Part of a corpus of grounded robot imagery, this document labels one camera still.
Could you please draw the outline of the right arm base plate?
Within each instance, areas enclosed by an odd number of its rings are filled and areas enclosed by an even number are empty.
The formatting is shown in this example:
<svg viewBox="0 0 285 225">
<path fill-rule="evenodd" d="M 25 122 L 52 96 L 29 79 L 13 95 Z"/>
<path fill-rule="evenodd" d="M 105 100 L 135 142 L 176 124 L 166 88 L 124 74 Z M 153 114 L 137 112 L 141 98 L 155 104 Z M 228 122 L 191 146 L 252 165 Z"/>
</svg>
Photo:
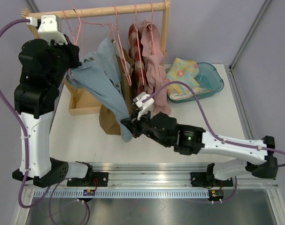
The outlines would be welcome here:
<svg viewBox="0 0 285 225">
<path fill-rule="evenodd" d="M 206 172 L 191 172 L 190 176 L 192 187 L 210 189 L 234 186 L 232 178 L 230 178 L 229 180 L 217 180 L 214 178 L 213 175 L 207 175 Z"/>
</svg>

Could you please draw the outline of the red plaid garment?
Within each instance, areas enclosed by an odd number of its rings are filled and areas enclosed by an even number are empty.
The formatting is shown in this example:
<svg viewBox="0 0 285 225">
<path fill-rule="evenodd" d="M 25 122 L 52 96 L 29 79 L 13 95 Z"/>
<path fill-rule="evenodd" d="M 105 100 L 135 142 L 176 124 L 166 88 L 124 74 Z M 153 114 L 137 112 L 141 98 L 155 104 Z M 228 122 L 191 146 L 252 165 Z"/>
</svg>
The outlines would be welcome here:
<svg viewBox="0 0 285 225">
<path fill-rule="evenodd" d="M 142 68 L 143 68 L 143 76 L 145 79 L 145 85 L 142 85 L 142 77 L 139 65 L 139 53 L 137 46 L 137 36 L 134 28 L 134 24 L 132 24 L 129 28 L 128 32 L 128 41 L 130 44 L 129 47 L 129 56 L 134 61 L 134 72 L 133 72 L 133 85 L 134 85 L 134 94 L 135 96 L 139 95 L 141 92 L 147 92 L 147 79 L 146 79 L 146 69 L 145 62 L 142 56 L 143 46 L 141 44 L 141 34 L 139 31 L 139 42 L 140 42 L 140 51 L 141 51 L 141 59 L 142 59 Z"/>
</svg>

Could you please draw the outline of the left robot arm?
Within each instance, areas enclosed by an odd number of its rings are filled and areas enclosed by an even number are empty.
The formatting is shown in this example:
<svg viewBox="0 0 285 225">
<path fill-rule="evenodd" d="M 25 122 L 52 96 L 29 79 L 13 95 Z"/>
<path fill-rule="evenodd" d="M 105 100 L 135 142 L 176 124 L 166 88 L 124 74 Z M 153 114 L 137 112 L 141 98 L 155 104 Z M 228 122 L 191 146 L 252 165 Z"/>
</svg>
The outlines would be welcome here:
<svg viewBox="0 0 285 225">
<path fill-rule="evenodd" d="M 14 91 L 14 108 L 21 119 L 22 162 L 12 173 L 15 180 L 32 180 L 45 188 L 64 179 L 70 186 L 93 183 L 92 166 L 84 162 L 66 162 L 49 156 L 49 133 L 59 87 L 70 68 L 81 65 L 79 47 L 69 38 L 56 43 L 43 39 L 26 42 L 18 55 L 22 65 L 20 83 Z"/>
</svg>

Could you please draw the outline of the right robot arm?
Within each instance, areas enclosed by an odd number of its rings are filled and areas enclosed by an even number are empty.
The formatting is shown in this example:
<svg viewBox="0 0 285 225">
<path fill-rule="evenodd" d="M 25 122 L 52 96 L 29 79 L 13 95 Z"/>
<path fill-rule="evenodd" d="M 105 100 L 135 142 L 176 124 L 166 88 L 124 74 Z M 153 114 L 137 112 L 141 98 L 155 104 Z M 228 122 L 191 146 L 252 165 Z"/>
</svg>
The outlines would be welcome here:
<svg viewBox="0 0 285 225">
<path fill-rule="evenodd" d="M 173 147 L 181 155 L 215 154 L 232 158 L 227 162 L 209 164 L 203 181 L 192 178 L 192 184 L 196 187 L 215 186 L 221 181 L 245 174 L 274 179 L 278 172 L 277 158 L 266 149 L 275 148 L 272 136 L 260 140 L 214 137 L 208 130 L 179 124 L 177 119 L 162 112 L 154 117 L 147 113 L 140 118 L 135 113 L 121 123 L 134 138 L 145 135 L 166 148 Z"/>
</svg>

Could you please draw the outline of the pink hanger one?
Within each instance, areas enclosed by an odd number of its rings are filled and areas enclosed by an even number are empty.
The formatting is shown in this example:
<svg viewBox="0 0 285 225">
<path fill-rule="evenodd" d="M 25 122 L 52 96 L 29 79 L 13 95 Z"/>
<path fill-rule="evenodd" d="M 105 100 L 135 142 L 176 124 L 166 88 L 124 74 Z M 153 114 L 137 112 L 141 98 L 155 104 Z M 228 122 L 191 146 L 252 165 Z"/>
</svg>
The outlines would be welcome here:
<svg viewBox="0 0 285 225">
<path fill-rule="evenodd" d="M 71 35 L 72 35 L 73 44 L 76 44 L 75 34 L 74 34 L 74 32 L 73 32 L 73 30 L 72 30 L 72 28 L 71 28 L 71 26 L 70 26 L 70 24 L 69 24 L 69 22 L 68 22 L 68 19 L 67 19 L 67 17 L 66 17 L 65 11 L 62 10 L 62 13 L 63 13 L 63 18 L 64 18 L 64 20 L 65 20 L 65 22 L 66 22 L 66 24 L 67 24 L 67 27 L 68 27 L 68 29 L 69 29 Z"/>
</svg>

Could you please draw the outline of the brown garment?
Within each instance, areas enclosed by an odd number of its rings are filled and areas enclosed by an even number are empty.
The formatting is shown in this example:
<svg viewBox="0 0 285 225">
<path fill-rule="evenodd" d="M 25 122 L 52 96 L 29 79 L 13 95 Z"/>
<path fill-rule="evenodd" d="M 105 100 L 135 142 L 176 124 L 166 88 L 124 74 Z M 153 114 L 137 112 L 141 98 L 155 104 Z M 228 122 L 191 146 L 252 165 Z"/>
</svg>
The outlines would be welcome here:
<svg viewBox="0 0 285 225">
<path fill-rule="evenodd" d="M 112 40 L 112 43 L 116 50 L 116 59 L 117 59 L 117 63 L 119 66 L 119 72 L 121 76 L 121 92 L 122 92 L 124 101 L 127 105 L 129 115 L 131 115 L 135 110 L 135 107 L 132 103 L 134 91 L 133 91 L 133 86 L 130 86 L 128 83 L 125 69 L 123 67 L 124 67 L 124 62 L 126 62 L 126 66 L 128 68 L 129 75 L 131 77 L 133 73 L 133 68 L 134 68 L 134 61 L 129 57 L 125 49 L 123 49 L 125 59 L 122 60 L 121 59 L 122 52 L 121 52 L 121 48 L 119 44 L 117 44 L 117 42 L 114 40 Z M 121 135 L 120 125 L 116 121 L 116 116 L 110 109 L 108 109 L 104 105 L 100 107 L 99 123 L 100 123 L 100 127 L 103 129 L 103 131 L 106 134 Z"/>
</svg>

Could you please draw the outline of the pink hanger two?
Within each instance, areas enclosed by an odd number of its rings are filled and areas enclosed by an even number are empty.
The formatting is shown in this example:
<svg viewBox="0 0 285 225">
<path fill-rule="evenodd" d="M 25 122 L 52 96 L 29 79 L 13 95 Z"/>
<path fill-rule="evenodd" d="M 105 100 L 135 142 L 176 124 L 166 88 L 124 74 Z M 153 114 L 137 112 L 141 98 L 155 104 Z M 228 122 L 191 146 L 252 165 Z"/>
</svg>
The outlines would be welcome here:
<svg viewBox="0 0 285 225">
<path fill-rule="evenodd" d="M 72 30 L 70 30 L 70 32 L 72 34 L 72 37 L 73 37 L 73 42 L 74 42 L 75 45 L 78 44 L 78 41 L 79 41 L 80 37 L 82 36 L 82 33 L 83 33 L 82 32 L 82 26 L 83 25 L 96 25 L 96 26 L 101 26 L 102 28 L 108 27 L 109 28 L 108 37 L 110 37 L 111 35 L 114 36 L 114 26 L 112 24 L 83 21 L 81 19 L 81 17 L 79 16 L 73 1 L 69 0 L 69 3 L 71 5 L 71 7 L 72 7 L 72 11 L 75 13 L 76 18 L 78 19 L 77 34 L 75 35 L 74 32 Z"/>
</svg>

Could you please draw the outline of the pink hanger five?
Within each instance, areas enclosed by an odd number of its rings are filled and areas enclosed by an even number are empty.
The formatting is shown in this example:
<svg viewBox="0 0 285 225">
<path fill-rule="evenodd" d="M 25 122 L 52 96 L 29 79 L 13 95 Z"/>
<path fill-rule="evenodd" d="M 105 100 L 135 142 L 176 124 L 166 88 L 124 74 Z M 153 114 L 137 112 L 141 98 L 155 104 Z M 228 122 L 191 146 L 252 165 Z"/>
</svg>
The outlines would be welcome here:
<svg viewBox="0 0 285 225">
<path fill-rule="evenodd" d="M 150 25 L 150 31 L 151 31 L 151 39 L 152 39 L 152 46 L 154 49 L 154 55 L 156 55 L 156 49 L 155 49 L 155 43 L 154 43 L 154 35 L 153 35 L 153 19 L 154 19 L 154 5 L 152 2 L 150 2 L 151 5 L 151 25 Z"/>
</svg>

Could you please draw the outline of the floral pastel garment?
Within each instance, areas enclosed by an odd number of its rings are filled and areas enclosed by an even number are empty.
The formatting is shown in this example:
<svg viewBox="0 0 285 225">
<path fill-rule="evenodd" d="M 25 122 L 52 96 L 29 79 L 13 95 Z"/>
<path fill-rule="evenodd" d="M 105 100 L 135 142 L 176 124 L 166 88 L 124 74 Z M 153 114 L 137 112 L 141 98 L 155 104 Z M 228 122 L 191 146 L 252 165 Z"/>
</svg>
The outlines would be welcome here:
<svg viewBox="0 0 285 225">
<path fill-rule="evenodd" d="M 201 88 L 196 81 L 199 74 L 199 67 L 196 61 L 175 58 L 167 72 L 168 82 L 179 81 L 187 84 L 193 89 L 196 95 L 212 92 L 211 88 Z M 170 100 L 179 101 L 193 97 L 193 94 L 181 84 L 171 84 L 167 87 L 167 94 Z"/>
</svg>

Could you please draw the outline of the wooden clothes rack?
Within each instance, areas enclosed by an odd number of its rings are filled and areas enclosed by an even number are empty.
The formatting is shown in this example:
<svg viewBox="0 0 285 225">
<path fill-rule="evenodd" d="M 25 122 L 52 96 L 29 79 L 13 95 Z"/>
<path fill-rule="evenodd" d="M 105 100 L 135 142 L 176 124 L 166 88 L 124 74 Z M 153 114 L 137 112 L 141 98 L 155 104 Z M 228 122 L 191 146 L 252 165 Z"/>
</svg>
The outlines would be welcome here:
<svg viewBox="0 0 285 225">
<path fill-rule="evenodd" d="M 109 15 L 125 15 L 136 14 L 146 12 L 162 11 L 162 30 L 161 30 L 161 44 L 163 54 L 166 54 L 166 43 L 169 27 L 169 13 L 170 13 L 170 1 L 164 0 L 159 3 L 146 3 L 138 5 L 123 5 L 123 6 L 111 6 L 111 7 L 97 7 L 86 9 L 72 9 L 52 12 L 37 12 L 32 13 L 29 9 L 21 10 L 22 18 L 28 16 L 39 19 L 42 15 L 55 14 L 59 18 L 63 19 L 75 19 L 75 18 L 87 18 L 87 17 L 99 17 Z M 100 102 L 96 100 L 91 94 L 85 90 L 77 90 L 64 81 L 66 88 L 70 92 L 69 101 L 69 113 L 72 116 L 98 114 L 100 111 Z"/>
</svg>

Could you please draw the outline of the light blue shirt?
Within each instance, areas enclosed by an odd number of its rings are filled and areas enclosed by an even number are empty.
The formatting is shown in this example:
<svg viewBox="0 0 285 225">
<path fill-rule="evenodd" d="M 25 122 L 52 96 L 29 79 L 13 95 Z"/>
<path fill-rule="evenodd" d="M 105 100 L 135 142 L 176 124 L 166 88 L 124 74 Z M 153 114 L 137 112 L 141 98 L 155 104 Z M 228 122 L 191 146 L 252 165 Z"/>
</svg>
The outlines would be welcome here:
<svg viewBox="0 0 285 225">
<path fill-rule="evenodd" d="M 87 54 L 81 66 L 66 72 L 65 79 L 73 87 L 86 89 L 111 110 L 120 125 L 123 141 L 132 139 L 131 132 L 121 124 L 130 115 L 122 94 L 116 50 L 109 38 L 104 38 L 96 51 Z"/>
</svg>

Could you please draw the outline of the aluminium mounting rail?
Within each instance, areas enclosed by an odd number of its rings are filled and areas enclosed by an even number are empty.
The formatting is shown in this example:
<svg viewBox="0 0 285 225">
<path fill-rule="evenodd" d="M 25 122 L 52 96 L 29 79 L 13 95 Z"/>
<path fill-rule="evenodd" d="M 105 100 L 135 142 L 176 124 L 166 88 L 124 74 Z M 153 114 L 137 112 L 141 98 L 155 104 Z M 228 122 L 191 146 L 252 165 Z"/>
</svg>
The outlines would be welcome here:
<svg viewBox="0 0 285 225">
<path fill-rule="evenodd" d="M 209 163 L 91 163 L 94 172 L 107 172 L 107 186 L 99 189 L 192 189 L 192 172 L 204 172 Z M 278 188 L 275 179 L 238 176 L 239 188 Z"/>
</svg>

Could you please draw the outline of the pink skirt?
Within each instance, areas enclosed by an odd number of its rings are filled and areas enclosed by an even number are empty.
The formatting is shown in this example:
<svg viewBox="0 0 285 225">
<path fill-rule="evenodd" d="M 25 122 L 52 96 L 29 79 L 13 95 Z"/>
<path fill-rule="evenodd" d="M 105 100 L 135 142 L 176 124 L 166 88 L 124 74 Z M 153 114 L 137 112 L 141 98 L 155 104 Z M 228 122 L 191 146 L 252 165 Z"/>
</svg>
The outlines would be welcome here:
<svg viewBox="0 0 285 225">
<path fill-rule="evenodd" d="M 153 35 L 156 49 L 156 55 L 154 55 L 150 25 L 151 22 L 146 20 L 142 23 L 141 44 L 143 46 L 142 56 L 146 64 L 147 93 L 152 95 L 168 83 L 168 79 L 165 68 L 162 65 L 164 55 L 162 52 L 160 33 L 157 27 L 153 24 Z"/>
</svg>

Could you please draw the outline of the pink hanger three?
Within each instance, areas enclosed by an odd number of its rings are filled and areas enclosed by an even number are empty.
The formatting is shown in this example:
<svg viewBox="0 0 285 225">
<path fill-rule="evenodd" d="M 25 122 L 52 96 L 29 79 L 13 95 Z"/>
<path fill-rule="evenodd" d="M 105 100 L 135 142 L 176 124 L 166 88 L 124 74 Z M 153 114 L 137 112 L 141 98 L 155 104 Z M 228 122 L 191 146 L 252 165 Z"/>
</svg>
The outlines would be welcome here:
<svg viewBox="0 0 285 225">
<path fill-rule="evenodd" d="M 126 60 L 125 53 L 123 50 L 123 45 L 122 45 L 121 38 L 120 38 L 120 33 L 119 33 L 118 11 L 115 5 L 113 5 L 112 7 L 114 9 L 114 13 L 116 16 L 116 24 L 115 25 L 112 23 L 110 24 L 113 40 L 118 45 L 117 52 L 118 52 L 118 56 L 120 57 L 121 63 L 123 65 L 124 75 L 126 76 L 129 86 L 132 86 L 132 81 L 131 81 L 131 76 L 130 76 L 130 65 L 128 61 Z"/>
</svg>

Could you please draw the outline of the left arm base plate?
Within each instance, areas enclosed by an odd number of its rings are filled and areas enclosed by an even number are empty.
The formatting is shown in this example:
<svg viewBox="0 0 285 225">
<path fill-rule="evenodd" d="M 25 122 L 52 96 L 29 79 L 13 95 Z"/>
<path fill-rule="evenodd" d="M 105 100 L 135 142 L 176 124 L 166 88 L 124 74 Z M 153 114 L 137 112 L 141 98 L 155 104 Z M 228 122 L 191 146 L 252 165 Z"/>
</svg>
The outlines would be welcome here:
<svg viewBox="0 0 285 225">
<path fill-rule="evenodd" d="M 68 187 L 107 187 L 107 172 L 89 172 L 84 178 L 72 178 L 67 181 Z"/>
</svg>

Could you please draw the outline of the pink hanger four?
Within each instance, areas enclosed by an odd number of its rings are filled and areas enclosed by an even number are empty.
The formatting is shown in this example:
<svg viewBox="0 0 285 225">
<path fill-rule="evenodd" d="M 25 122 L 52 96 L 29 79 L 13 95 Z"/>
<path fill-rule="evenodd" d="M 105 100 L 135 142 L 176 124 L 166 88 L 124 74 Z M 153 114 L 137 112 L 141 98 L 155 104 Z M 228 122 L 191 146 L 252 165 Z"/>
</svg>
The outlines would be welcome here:
<svg viewBox="0 0 285 225">
<path fill-rule="evenodd" d="M 135 28 L 136 36 L 137 36 L 137 46 L 138 46 L 138 53 L 139 53 L 139 65 L 140 65 L 140 71 L 141 71 L 141 77 L 142 77 L 142 85 L 145 85 L 145 79 L 144 79 L 144 76 L 143 76 L 143 68 L 142 68 L 141 51 L 140 51 L 140 42 L 139 42 L 137 4 L 134 4 L 134 9 L 135 9 L 134 28 Z"/>
</svg>

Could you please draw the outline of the teal plastic bin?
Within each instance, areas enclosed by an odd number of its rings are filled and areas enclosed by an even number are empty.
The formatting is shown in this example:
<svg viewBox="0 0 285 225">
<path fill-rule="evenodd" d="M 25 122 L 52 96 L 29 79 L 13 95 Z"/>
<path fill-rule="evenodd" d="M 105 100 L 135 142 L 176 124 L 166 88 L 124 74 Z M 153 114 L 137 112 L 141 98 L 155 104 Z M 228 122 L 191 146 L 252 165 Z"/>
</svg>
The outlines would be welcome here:
<svg viewBox="0 0 285 225">
<path fill-rule="evenodd" d="M 210 63 L 206 62 L 199 62 L 197 63 L 199 67 L 199 74 L 196 76 L 196 81 L 200 84 L 201 88 L 211 88 L 213 91 L 205 94 L 198 94 L 197 98 L 207 98 L 215 93 L 220 92 L 224 87 L 223 79 L 220 77 L 219 73 L 217 72 L 217 69 Z M 174 101 L 171 100 L 171 102 L 174 103 L 182 103 L 187 101 L 193 101 L 195 97 L 191 97 L 184 100 Z"/>
</svg>

